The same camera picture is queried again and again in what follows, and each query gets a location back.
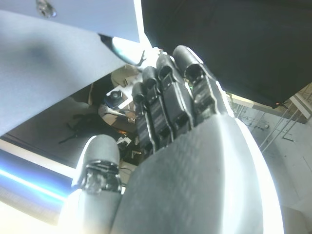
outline metal bolt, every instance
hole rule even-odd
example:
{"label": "metal bolt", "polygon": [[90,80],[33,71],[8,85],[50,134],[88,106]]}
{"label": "metal bolt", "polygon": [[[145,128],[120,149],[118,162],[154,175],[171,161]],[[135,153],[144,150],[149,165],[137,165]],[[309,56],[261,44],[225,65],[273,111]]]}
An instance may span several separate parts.
{"label": "metal bolt", "polygon": [[36,0],[36,5],[39,15],[45,18],[54,18],[57,16],[57,12],[54,7],[46,0]]}

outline blue light strip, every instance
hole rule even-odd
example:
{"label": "blue light strip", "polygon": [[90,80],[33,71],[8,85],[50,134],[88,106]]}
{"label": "blue light strip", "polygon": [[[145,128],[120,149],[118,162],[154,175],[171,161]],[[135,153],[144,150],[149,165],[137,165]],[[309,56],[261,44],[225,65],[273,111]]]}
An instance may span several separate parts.
{"label": "blue light strip", "polygon": [[15,175],[12,175],[12,174],[10,174],[8,172],[5,172],[5,171],[3,171],[1,169],[0,169],[0,175],[5,176],[5,177],[7,177],[7,178],[9,178],[11,180],[14,180],[14,181],[16,181],[16,182],[18,182],[20,184],[23,184],[23,185],[25,185],[25,186],[27,186],[29,188],[37,190],[37,191],[39,191],[39,192],[41,192],[43,194],[46,194],[46,195],[48,195],[50,197],[54,197],[54,198],[56,198],[56,199],[58,199],[60,201],[65,201],[65,199],[66,199],[63,196],[60,196],[60,195],[55,194],[55,193],[53,193],[51,191],[48,191],[48,190],[46,190],[44,188],[41,188],[41,187],[39,187],[39,186],[37,186],[35,184],[32,184],[32,183],[30,183],[30,182],[28,182],[28,181],[26,181],[24,179],[21,179],[21,178],[15,176]]}

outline led light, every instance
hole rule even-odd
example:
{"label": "led light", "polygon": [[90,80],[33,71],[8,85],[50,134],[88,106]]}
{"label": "led light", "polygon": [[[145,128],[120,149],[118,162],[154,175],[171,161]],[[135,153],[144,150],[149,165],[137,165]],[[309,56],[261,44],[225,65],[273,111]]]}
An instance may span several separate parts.
{"label": "led light", "polygon": [[18,182],[20,184],[23,184],[23,185],[25,185],[25,186],[27,186],[29,188],[37,190],[37,191],[39,191],[39,192],[41,192],[43,194],[46,194],[46,195],[51,196],[51,197],[54,197],[54,198],[56,198],[58,200],[61,200],[61,201],[65,201],[64,197],[62,197],[60,195],[57,195],[57,194],[55,194],[55,193],[53,193],[51,191],[48,191],[48,190],[46,190],[44,188],[41,188],[41,187],[39,187],[39,186],[37,186],[35,184],[32,184],[32,183],[30,183],[30,182],[28,182],[28,181],[26,181],[24,179],[21,179],[21,178],[15,176],[15,175],[12,175],[12,174],[10,174],[8,172],[5,172],[5,171],[3,171],[1,169],[0,169],[0,175],[5,176],[5,177],[7,177],[7,178],[9,178],[11,180],[14,180],[14,181],[16,181],[16,182]]}

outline gray floor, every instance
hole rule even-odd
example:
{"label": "gray floor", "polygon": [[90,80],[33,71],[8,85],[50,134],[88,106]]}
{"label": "gray floor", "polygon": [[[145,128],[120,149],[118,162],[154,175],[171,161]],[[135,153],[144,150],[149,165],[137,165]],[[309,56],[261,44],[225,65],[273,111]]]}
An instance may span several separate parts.
{"label": "gray floor", "polygon": [[68,97],[4,136],[33,147],[43,156],[54,157],[56,161],[75,167],[88,137],[71,139],[63,144],[59,144],[59,141],[73,134],[73,131],[66,127],[66,123],[71,121],[73,115],[95,111],[88,104],[76,102],[72,97]]}

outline robotic hand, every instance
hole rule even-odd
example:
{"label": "robotic hand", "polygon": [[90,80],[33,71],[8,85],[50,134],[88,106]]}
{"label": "robotic hand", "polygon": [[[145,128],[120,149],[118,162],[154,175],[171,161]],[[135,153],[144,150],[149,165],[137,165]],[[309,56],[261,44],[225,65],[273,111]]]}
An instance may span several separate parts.
{"label": "robotic hand", "polygon": [[93,234],[283,233],[263,156],[196,54],[178,46],[141,75],[132,96],[145,160],[121,195],[116,143],[91,139],[60,221]]}

